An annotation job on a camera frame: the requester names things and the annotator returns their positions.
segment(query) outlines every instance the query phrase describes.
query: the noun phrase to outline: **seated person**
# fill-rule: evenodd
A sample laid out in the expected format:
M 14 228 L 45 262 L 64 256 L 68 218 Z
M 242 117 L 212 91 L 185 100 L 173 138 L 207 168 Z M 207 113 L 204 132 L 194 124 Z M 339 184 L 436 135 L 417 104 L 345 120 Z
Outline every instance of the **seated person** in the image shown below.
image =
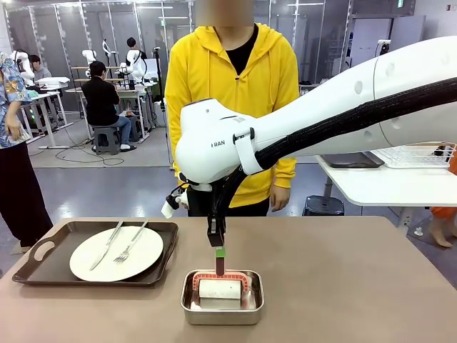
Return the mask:
M 130 37 L 129 39 L 127 39 L 127 45 L 129 46 L 130 50 L 139 50 L 141 59 L 143 59 L 143 60 L 148 59 L 146 52 L 144 52 L 136 47 L 136 40 L 134 37 Z M 127 66 L 130 66 L 130 61 L 127 59 L 127 57 L 126 57 L 126 64 L 127 64 Z
M 121 129 L 121 151 L 132 151 L 136 147 L 129 145 L 131 131 L 130 119 L 118 116 L 114 105 L 119 105 L 119 96 L 113 84 L 106 79 L 106 67 L 103 62 L 94 61 L 89 66 L 91 80 L 82 86 L 87 100 L 87 122 L 93 126 L 118 127 Z
M 31 68 L 34 70 L 35 73 L 35 82 L 44 79 L 45 77 L 52 77 L 49 70 L 41 65 L 41 60 L 37 55 L 30 55 L 29 61 L 31 63 Z

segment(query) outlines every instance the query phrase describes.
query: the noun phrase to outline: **green tag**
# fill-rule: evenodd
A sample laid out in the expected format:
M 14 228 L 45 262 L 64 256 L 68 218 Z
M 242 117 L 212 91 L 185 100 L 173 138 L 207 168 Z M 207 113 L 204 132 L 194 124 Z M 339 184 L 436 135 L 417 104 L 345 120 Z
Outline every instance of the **green tag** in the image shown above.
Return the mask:
M 216 258 L 225 258 L 226 248 L 216 248 Z

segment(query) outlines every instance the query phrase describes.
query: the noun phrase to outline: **fork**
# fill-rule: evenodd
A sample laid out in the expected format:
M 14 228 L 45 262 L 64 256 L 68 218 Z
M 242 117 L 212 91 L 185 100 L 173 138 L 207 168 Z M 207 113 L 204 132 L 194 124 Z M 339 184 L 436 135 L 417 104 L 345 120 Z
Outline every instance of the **fork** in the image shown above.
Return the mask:
M 140 233 L 143 231 L 144 227 L 146 226 L 146 224 L 148 224 L 148 221 L 146 220 L 143 225 L 141 225 L 140 227 L 140 230 L 138 230 L 138 232 L 135 234 L 134 238 L 132 238 L 132 240 L 130 241 L 130 244 L 127 246 L 127 248 L 119 255 L 117 256 L 117 258 L 114 259 L 114 262 L 116 263 L 122 263 L 124 262 L 126 259 L 129 258 L 130 256 L 130 249 L 132 248 L 132 246 L 134 245 L 135 241 L 136 241 L 136 238 L 140 235 Z

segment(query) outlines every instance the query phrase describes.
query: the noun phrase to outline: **stainless steel container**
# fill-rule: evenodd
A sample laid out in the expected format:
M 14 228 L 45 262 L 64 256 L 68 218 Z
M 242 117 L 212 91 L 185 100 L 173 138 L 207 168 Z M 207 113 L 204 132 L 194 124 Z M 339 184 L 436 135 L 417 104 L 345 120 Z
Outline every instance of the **stainless steel container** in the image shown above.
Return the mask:
M 199 292 L 192 288 L 192 279 L 197 272 L 213 272 L 213 270 L 193 270 L 186 275 L 181 306 L 189 324 L 254 325 L 258 323 L 264 304 L 260 275 L 251 270 L 228 270 L 228 272 L 242 272 L 250 279 L 251 288 L 248 292 L 243 292 L 240 309 L 204 309 L 200 307 Z

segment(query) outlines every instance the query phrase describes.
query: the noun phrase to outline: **yellow hoodie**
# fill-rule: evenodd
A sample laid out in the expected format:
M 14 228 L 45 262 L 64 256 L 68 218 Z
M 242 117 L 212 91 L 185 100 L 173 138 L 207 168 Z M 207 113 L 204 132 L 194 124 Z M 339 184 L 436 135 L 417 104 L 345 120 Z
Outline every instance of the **yellow hoodie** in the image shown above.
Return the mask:
M 259 118 L 298 98 L 297 60 L 290 44 L 267 25 L 257 25 L 256 43 L 239 77 L 213 27 L 197 28 L 171 49 L 165 97 L 173 156 L 181 138 L 181 109 L 191 102 L 215 98 L 232 111 Z M 281 159 L 274 168 L 247 177 L 230 207 L 267 199 L 273 181 L 290 188 L 295 164 L 295 159 Z

